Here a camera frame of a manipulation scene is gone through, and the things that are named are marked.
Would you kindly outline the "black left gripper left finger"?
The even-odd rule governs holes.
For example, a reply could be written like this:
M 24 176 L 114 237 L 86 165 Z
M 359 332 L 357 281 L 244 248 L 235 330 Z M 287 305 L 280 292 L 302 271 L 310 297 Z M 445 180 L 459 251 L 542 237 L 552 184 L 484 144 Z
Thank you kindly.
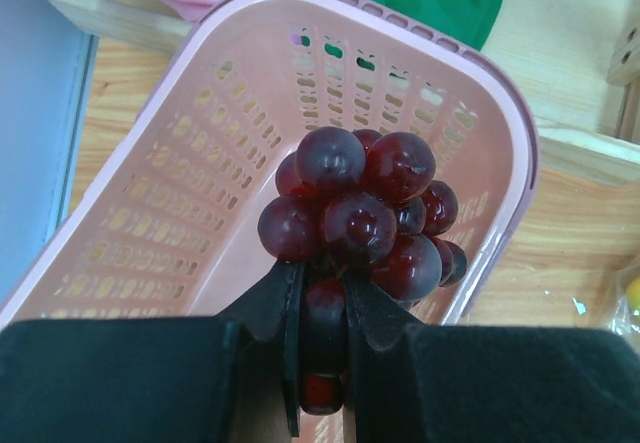
M 305 268 L 215 316 L 39 319 L 1 333 L 5 442 L 289 442 Z

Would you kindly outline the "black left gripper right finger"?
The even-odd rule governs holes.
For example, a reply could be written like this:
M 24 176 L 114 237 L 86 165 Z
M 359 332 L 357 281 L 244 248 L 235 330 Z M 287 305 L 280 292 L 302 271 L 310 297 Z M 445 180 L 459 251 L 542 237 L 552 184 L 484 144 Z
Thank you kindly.
M 343 279 L 348 442 L 635 442 L 639 359 L 611 332 L 428 325 Z

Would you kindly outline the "red fake grape bunch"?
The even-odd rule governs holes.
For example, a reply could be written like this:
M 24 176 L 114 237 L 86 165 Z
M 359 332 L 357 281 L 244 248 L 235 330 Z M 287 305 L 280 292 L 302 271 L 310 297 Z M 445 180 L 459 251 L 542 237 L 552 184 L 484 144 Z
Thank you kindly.
M 304 412 L 330 415 L 344 402 L 346 271 L 362 271 L 406 307 L 465 277 L 464 250 L 444 239 L 457 196 L 435 173 L 424 139 L 371 129 L 315 129 L 279 164 L 278 194 L 257 231 L 271 256 L 308 268 L 299 306 Z

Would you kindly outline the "clear zip top bag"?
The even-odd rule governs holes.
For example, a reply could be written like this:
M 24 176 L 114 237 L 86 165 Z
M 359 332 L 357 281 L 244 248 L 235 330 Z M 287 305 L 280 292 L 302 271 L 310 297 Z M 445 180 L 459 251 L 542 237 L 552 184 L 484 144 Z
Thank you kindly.
M 597 324 L 639 350 L 639 256 L 612 274 Z

